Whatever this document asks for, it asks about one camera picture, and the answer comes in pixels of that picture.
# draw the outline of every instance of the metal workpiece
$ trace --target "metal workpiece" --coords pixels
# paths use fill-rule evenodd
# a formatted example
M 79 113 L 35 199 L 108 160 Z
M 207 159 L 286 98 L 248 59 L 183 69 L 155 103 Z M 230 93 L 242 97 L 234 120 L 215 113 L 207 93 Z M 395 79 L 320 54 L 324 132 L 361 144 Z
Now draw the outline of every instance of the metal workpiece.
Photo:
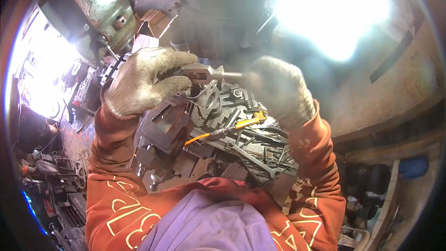
M 233 140 L 228 141 L 226 143 L 226 147 L 235 150 L 236 152 L 241 154 L 244 158 L 250 160 L 251 162 L 253 162 L 257 166 L 259 166 L 263 170 L 267 171 L 270 174 L 272 179 L 276 179 L 277 178 L 277 174 L 280 173 L 280 171 L 281 171 L 278 168 L 272 169 L 272 168 L 268 167 L 267 165 L 263 164 L 258 159 L 254 158 L 252 155 L 247 153 L 245 150 L 239 148 Z
M 225 72 L 223 67 L 213 69 L 210 65 L 193 63 L 181 66 L 181 69 L 174 72 L 176 76 L 186 76 L 193 84 L 208 85 L 213 80 L 225 80 L 229 83 L 239 83 L 244 80 L 242 73 Z

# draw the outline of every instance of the red wire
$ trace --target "red wire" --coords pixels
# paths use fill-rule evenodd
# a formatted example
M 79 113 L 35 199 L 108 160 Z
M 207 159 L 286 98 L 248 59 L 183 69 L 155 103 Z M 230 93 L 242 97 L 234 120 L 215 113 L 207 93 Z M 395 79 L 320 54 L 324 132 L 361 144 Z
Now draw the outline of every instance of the red wire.
M 51 125 L 51 124 L 48 123 L 48 119 L 45 119 L 45 122 L 46 122 L 46 124 L 47 124 L 48 126 Z M 86 135 L 85 135 L 85 138 L 83 138 L 83 137 L 81 137 L 81 136 L 82 136 L 82 132 L 81 132 L 81 131 L 79 132 L 79 135 L 77 135 L 77 134 L 75 134 L 75 132 L 73 132 L 73 128 L 71 128 L 71 131 L 70 131 L 70 132 L 68 132 L 68 131 L 65 129 L 65 126 L 63 127 L 63 129 L 59 129 L 59 127 L 58 127 L 58 125 L 57 125 L 57 122 L 54 123 L 54 124 L 51 125 L 51 126 L 55 126 L 55 127 L 57 128 L 57 130 L 59 130 L 59 131 L 65 131 L 65 133 L 66 133 L 67 135 L 69 135 L 69 134 L 73 134 L 73 136 L 75 136 L 75 137 L 79 137 L 79 138 L 81 138 L 81 139 L 91 141 L 91 140 L 90 140 L 90 133 L 89 133 L 89 132 L 87 132 Z

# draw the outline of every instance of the gloved hand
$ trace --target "gloved hand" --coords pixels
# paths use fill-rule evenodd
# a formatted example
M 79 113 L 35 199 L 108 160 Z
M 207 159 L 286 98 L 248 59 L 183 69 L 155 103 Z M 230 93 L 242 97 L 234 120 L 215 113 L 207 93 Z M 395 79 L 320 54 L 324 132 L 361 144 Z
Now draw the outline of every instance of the gloved hand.
M 272 56 L 262 56 L 247 73 L 247 85 L 281 128 L 291 130 L 316 113 L 301 70 Z
M 154 84 L 169 69 L 196 63 L 197 56 L 171 48 L 142 48 L 118 70 L 103 99 L 112 114 L 123 118 L 153 109 L 167 98 L 192 86 L 186 76 L 172 76 Z

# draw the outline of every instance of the open-end wrench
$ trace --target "open-end wrench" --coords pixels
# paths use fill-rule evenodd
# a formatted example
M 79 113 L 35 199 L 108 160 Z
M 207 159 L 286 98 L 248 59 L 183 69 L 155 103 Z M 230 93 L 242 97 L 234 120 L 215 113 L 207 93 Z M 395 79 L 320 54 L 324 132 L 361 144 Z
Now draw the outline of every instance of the open-end wrench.
M 245 157 L 246 159 L 252 161 L 254 164 L 256 164 L 257 166 L 261 167 L 263 170 L 266 170 L 271 175 L 272 179 L 276 179 L 277 178 L 277 174 L 280 173 L 280 169 L 279 168 L 271 169 L 270 167 L 268 167 L 267 165 L 263 164 L 262 162 L 260 162 L 256 158 L 252 157 L 249 153 L 247 153 L 243 149 L 239 148 L 233 140 L 230 140 L 230 141 L 226 142 L 226 147 L 227 148 L 231 148 L 231 149 L 235 150 L 236 152 L 242 154 L 243 157 Z

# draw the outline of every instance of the pile of metal rods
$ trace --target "pile of metal rods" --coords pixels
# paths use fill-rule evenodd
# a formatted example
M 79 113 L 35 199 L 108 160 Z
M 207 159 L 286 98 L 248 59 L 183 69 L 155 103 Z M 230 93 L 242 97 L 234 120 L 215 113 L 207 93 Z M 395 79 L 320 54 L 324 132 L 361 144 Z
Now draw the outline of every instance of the pile of metal rods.
M 282 168 L 281 173 L 285 172 L 286 170 L 296 171 L 296 169 L 293 168 L 295 161 L 289 153 L 289 142 L 287 139 L 288 134 L 285 131 L 281 130 L 277 125 L 277 122 L 274 122 L 272 125 L 260 128 L 263 131 L 271 132 L 267 135 L 260 134 L 248 129 L 239 130 L 237 132 L 236 144 L 240 148 L 244 148 L 251 143 L 260 143 L 260 145 L 264 147 L 263 153 L 252 152 L 246 149 L 245 151 L 251 154 L 254 158 L 262 161 L 270 168 Z M 239 142 L 242 134 L 250 138 L 240 144 Z M 253 175 L 256 175 L 256 179 L 258 179 L 258 177 L 260 176 L 267 179 L 265 182 L 260 184 L 260 186 L 263 186 L 265 183 L 272 180 L 271 177 L 264 172 L 264 170 L 259 168 L 251 161 L 243 159 L 243 162 L 248 167 L 248 169 L 258 171 L 258 173 L 252 173 L 251 171 Z

